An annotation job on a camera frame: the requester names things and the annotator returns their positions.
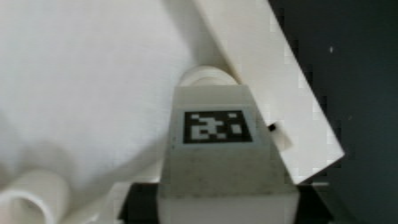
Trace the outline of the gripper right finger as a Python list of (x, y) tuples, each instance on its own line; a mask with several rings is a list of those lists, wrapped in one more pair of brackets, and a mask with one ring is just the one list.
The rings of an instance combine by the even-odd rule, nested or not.
[(329, 184), (322, 182), (299, 186), (301, 199), (294, 224), (333, 224), (335, 215), (328, 197), (322, 195), (328, 188)]

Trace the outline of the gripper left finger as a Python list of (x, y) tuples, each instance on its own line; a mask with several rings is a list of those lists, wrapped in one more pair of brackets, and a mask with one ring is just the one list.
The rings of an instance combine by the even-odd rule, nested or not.
[(118, 217), (123, 224), (161, 224), (157, 193), (157, 183), (136, 183), (130, 186)]

